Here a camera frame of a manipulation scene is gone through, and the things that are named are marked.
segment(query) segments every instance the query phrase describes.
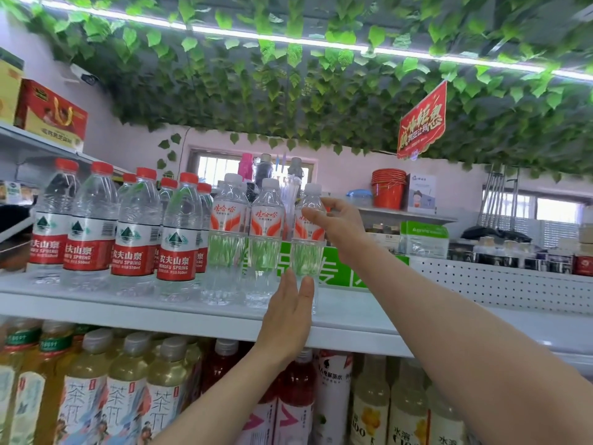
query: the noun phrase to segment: juice bottle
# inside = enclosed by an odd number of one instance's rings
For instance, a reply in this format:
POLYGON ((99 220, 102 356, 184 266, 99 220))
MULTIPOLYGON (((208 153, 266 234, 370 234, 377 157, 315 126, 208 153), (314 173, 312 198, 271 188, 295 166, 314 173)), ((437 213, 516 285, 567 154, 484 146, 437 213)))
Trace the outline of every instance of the juice bottle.
POLYGON ((14 402, 10 444, 53 443, 57 410, 68 364, 74 357, 74 325, 46 320, 37 353, 23 365, 14 402))
POLYGON ((200 394, 204 394, 206 390, 220 381, 239 362, 238 351, 238 341, 217 339, 217 343, 214 345, 214 353, 208 357, 204 366, 200 394))
POLYGON ((146 356, 144 357, 144 359, 146 360, 148 365, 152 364, 154 359, 156 359, 159 356, 159 350, 161 349, 161 344, 168 337, 171 337, 171 335, 167 334, 167 333, 152 333, 151 344, 150 344, 150 347, 148 348, 148 352, 146 353, 146 356))
POLYGON ((316 445, 341 445, 346 433, 352 354, 320 350, 315 367, 314 442, 316 445))
POLYGON ((8 443, 10 421, 14 411, 16 382, 23 366, 30 364, 36 354, 41 335, 41 322, 23 317, 10 320, 4 349, 0 354, 0 444, 8 443))
POLYGON ((389 385, 385 356, 366 354, 362 373, 354 385, 350 443, 384 445, 387 438, 389 385))
POLYGON ((467 431, 463 420, 436 387, 426 390, 428 398, 427 445, 467 445, 467 431))
POLYGON ((186 352, 185 337, 169 337, 163 341, 159 356, 148 367, 141 420, 141 440, 145 442, 154 439, 181 412, 189 376, 186 352))
POLYGON ((111 332, 113 332, 113 340, 107 352, 107 357, 110 360, 114 360, 122 353, 123 342, 126 339, 126 337, 128 337, 130 334, 134 332, 134 329, 112 328, 111 332))
POLYGON ((106 354, 112 340, 113 333, 108 328, 95 329, 84 335, 82 353, 72 360, 64 376, 55 445, 101 440, 105 430, 101 407, 109 367, 106 354))
POLYGON ((315 401, 311 348, 304 348, 278 376, 278 398, 274 445, 307 444, 315 401))
POLYGON ((107 399, 103 406, 103 420, 107 427, 103 445, 136 444, 140 436, 140 416, 148 374, 144 356, 149 345, 149 333, 129 334, 123 342, 122 353, 109 366, 107 399))
POLYGON ((72 351, 76 354, 82 352, 82 340, 84 335, 93 329, 99 329, 93 324, 77 323, 74 327, 74 336, 72 336, 72 351))
POLYGON ((391 389, 389 445, 426 445, 428 405, 424 370, 416 359, 402 359, 391 389))
POLYGON ((253 408, 234 445, 271 445, 277 405, 278 395, 275 381, 253 408))
POLYGON ((200 397, 200 378, 202 376, 202 351, 197 344, 196 336, 186 336, 186 366, 189 371, 183 410, 200 397))

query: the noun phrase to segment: red promotional sign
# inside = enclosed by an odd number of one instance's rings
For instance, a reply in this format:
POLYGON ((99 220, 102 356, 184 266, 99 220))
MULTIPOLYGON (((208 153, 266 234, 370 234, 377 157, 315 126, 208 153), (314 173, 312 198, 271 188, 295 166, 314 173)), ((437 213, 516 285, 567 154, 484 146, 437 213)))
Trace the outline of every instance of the red promotional sign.
POLYGON ((447 82, 441 82, 414 109, 402 117, 397 137, 397 157, 416 159, 445 132, 447 82))

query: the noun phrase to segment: stacked buckets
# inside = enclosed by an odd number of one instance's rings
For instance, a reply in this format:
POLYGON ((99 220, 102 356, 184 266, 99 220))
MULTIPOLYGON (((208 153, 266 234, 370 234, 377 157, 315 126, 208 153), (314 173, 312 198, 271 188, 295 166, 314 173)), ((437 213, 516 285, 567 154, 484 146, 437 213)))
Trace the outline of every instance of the stacked buckets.
POLYGON ((397 168, 380 168, 372 173, 373 205, 377 208, 401 209, 406 172, 397 168))

